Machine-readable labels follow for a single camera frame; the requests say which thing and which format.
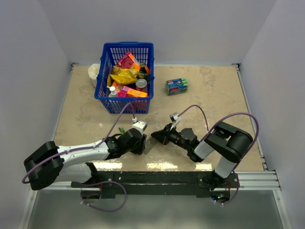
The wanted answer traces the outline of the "grey remote control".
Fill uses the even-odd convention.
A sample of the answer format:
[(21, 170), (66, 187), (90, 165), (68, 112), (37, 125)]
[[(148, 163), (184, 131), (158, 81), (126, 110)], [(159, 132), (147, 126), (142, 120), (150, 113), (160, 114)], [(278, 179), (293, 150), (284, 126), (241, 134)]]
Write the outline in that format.
[(144, 149), (143, 153), (148, 154), (154, 146), (155, 146), (155, 139), (150, 136), (149, 138), (146, 139), (145, 149)]

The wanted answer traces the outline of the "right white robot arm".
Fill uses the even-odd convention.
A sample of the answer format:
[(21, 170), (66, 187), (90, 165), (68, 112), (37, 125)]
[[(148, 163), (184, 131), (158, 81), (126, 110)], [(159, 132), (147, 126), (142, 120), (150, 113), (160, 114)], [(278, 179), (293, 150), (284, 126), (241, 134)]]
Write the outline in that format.
[(176, 131), (171, 124), (163, 130), (155, 131), (151, 137), (167, 145), (169, 142), (187, 151), (187, 156), (193, 162), (204, 161), (212, 152), (216, 151), (221, 158), (213, 170), (212, 181), (217, 187), (224, 187), (229, 182), (229, 175), (246, 155), (253, 143), (251, 135), (233, 125), (220, 122), (203, 141), (199, 141), (191, 128)]

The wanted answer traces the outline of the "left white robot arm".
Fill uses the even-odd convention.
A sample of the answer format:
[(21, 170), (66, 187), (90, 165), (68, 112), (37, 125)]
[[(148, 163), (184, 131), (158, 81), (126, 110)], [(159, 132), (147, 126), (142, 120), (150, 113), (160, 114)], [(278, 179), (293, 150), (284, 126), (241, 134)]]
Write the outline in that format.
[(88, 187), (98, 184), (99, 176), (93, 161), (120, 158), (128, 152), (141, 155), (146, 134), (131, 128), (122, 134), (103, 139), (102, 143), (81, 146), (57, 146), (49, 141), (24, 160), (22, 182), (32, 190), (44, 189), (55, 182), (78, 182)]

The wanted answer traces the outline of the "green small item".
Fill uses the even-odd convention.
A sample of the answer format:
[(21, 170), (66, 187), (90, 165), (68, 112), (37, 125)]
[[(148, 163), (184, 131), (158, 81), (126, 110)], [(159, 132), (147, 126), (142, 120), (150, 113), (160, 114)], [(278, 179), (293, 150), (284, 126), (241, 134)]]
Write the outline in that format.
[(119, 132), (120, 132), (121, 135), (123, 135), (125, 133), (124, 128), (119, 127), (118, 129), (119, 129)]

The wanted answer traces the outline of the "sponge pack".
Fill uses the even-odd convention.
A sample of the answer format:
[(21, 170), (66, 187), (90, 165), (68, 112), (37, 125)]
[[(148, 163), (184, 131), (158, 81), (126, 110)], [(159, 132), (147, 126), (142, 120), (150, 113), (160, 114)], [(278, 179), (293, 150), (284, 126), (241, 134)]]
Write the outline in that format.
[(185, 78), (172, 79), (165, 82), (165, 94), (167, 96), (187, 92), (188, 82)]

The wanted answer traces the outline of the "metal tin can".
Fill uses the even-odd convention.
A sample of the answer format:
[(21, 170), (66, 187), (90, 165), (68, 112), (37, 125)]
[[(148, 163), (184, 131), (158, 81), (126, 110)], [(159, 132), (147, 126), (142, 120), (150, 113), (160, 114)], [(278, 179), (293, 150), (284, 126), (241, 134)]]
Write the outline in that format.
[(140, 78), (136, 81), (136, 90), (147, 93), (147, 81), (144, 78)]

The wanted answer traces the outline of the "white pump bottle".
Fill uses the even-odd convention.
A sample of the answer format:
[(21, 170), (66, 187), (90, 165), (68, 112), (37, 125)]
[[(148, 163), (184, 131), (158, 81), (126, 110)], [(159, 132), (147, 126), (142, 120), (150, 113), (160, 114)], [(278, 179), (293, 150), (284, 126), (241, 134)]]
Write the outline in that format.
[(118, 92), (117, 92), (115, 86), (107, 86), (107, 88), (108, 88), (109, 91), (110, 91), (108, 97), (118, 97)]

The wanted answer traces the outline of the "dark sauce bottle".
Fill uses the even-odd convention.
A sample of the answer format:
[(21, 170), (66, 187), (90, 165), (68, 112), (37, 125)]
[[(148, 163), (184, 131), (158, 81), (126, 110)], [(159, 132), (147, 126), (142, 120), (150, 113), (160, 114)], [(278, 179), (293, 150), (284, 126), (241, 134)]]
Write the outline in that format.
[(148, 79), (148, 71), (146, 70), (145, 67), (146, 67), (145, 63), (141, 62), (138, 76), (139, 76), (139, 78), (147, 80)]

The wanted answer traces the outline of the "yellow chips bag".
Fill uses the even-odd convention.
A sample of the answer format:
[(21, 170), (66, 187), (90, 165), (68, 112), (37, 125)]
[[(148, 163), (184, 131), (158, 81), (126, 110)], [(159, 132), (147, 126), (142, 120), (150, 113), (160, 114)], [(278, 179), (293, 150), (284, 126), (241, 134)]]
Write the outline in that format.
[(138, 71), (134, 69), (123, 69), (118, 66), (114, 66), (112, 73), (109, 77), (118, 84), (127, 85), (136, 83), (138, 80)]

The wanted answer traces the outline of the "pink orange snack box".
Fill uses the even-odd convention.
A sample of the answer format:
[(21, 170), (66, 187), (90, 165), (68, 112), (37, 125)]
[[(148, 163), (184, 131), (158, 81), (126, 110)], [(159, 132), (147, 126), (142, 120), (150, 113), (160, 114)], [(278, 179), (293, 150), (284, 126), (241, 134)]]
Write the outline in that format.
[(118, 60), (117, 65), (123, 69), (134, 69), (137, 71), (140, 69), (139, 61), (131, 52), (127, 52), (123, 55), (123, 57)]

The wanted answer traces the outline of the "blue plastic basket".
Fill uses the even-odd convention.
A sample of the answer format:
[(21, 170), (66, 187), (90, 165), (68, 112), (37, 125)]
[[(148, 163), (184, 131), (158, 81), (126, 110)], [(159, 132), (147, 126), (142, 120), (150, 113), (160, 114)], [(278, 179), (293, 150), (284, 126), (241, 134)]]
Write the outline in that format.
[(108, 42), (103, 46), (95, 99), (110, 114), (132, 103), (138, 114), (149, 112), (154, 94), (154, 46), (151, 42)]

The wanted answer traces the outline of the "white paper roll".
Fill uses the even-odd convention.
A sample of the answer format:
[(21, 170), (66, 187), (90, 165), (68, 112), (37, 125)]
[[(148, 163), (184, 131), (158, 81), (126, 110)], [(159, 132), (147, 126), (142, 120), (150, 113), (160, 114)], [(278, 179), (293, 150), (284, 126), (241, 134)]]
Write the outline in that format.
[(97, 84), (97, 77), (100, 70), (100, 64), (94, 63), (88, 68), (88, 76), (92, 86), (95, 88)]

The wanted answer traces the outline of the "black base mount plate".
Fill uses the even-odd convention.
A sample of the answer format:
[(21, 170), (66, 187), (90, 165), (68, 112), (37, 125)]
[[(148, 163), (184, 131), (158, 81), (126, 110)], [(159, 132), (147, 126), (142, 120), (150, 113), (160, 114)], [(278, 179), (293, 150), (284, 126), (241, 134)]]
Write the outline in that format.
[(180, 195), (212, 198), (221, 202), (239, 188), (236, 174), (217, 178), (212, 171), (203, 172), (120, 172), (99, 171), (98, 176), (85, 184), (72, 182), (84, 199), (115, 198), (116, 195)]

